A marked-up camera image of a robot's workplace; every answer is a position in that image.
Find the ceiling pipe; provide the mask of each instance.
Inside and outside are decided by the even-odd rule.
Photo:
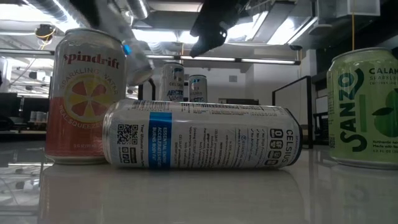
[[[67,0],[23,0],[28,6],[53,18],[54,25],[66,32],[68,29],[90,27],[85,17]]]
[[[131,14],[135,19],[146,19],[150,13],[150,8],[146,0],[127,0]]]

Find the nutrition label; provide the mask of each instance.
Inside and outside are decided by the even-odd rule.
[[[115,119],[111,125],[111,129],[136,127],[133,135],[129,129],[116,131],[118,140],[111,142],[119,150],[110,152],[112,163],[151,168],[280,167],[299,153],[299,127],[279,107],[135,101],[120,113],[132,110],[135,119]]]

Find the spindrift can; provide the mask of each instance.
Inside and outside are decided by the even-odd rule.
[[[342,164],[398,168],[398,61],[387,49],[333,59],[328,71],[329,145]]]
[[[103,139],[115,166],[263,168],[293,164],[302,131],[276,106],[121,100],[106,113]]]
[[[189,102],[207,103],[207,79],[204,75],[189,77]]]
[[[182,102],[183,98],[184,67],[180,63],[166,63],[160,78],[159,100]]]
[[[104,161],[103,118],[126,95],[125,59],[121,43],[108,34],[67,31],[55,50],[47,157],[65,164]]]

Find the green can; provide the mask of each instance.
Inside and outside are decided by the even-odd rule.
[[[331,156],[398,169],[398,61],[383,48],[339,55],[327,75]]]

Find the table surface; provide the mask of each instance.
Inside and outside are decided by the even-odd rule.
[[[0,223],[398,223],[398,171],[338,165],[327,147],[280,170],[60,166],[43,148],[0,143]]]

